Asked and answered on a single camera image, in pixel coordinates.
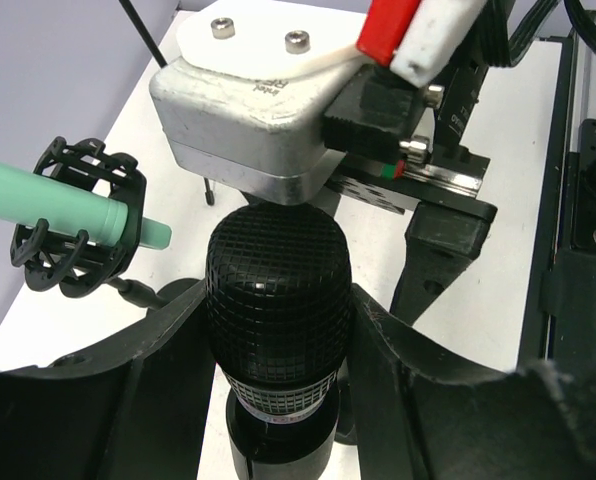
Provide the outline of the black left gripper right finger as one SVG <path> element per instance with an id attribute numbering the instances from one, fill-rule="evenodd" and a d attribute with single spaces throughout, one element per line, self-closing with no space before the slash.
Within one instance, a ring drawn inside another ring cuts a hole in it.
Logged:
<path id="1" fill-rule="evenodd" d="M 596 479 L 596 371 L 461 357 L 354 286 L 352 409 L 365 479 Z"/>

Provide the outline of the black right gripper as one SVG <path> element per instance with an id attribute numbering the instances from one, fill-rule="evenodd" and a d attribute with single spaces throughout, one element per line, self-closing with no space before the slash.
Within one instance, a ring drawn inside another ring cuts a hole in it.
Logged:
<path id="1" fill-rule="evenodd" d="M 344 155 L 327 187 L 398 214 L 415 209 L 390 306 L 408 325 L 479 258 L 497 214 L 477 198 L 489 158 L 460 143 L 486 73 L 476 54 L 459 53 L 417 89 L 366 64 L 323 114 L 326 146 Z"/>

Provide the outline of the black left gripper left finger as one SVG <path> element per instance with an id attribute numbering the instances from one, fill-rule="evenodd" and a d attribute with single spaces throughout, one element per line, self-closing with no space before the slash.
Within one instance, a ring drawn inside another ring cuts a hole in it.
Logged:
<path id="1" fill-rule="evenodd" d="M 205 290 L 40 368 L 0 372 L 0 479 L 193 479 L 213 358 Z"/>

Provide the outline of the black shock mount stand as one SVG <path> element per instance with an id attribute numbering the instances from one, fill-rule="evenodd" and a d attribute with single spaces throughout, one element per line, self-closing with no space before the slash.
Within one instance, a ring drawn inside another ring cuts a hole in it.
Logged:
<path id="1" fill-rule="evenodd" d="M 154 291 L 138 280 L 120 277 L 138 249 L 138 236 L 147 232 L 138 224 L 147 180 L 131 155 L 107 154 L 104 142 L 96 138 L 69 145 L 58 136 L 43 152 L 33 173 L 80 193 L 91 193 L 100 181 L 107 183 L 110 193 L 106 198 L 128 207 L 128 225 L 109 246 L 93 237 L 91 227 L 79 227 L 69 234 L 54 233 L 51 221 L 45 217 L 31 226 L 16 225 L 10 260 L 14 267 L 24 269 L 29 289 L 44 292 L 58 286 L 67 298 L 83 298 L 107 284 L 125 301 L 153 312 L 199 283 L 195 278 L 181 278 Z"/>

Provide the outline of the black handheld microphone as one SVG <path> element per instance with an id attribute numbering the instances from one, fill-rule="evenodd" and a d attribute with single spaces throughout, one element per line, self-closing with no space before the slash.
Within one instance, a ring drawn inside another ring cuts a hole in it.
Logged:
<path id="1" fill-rule="evenodd" d="M 351 283 L 345 235 L 312 205 L 247 205 L 212 232 L 207 334 L 230 387 L 226 425 L 239 478 L 323 474 L 352 336 Z"/>

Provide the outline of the mint green microphone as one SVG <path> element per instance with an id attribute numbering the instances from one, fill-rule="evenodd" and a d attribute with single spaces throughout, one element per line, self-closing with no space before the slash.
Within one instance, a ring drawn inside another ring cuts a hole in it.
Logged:
<path id="1" fill-rule="evenodd" d="M 129 225 L 129 206 L 49 177 L 0 163 L 0 220 L 34 226 L 45 219 L 53 232 L 116 244 Z"/>

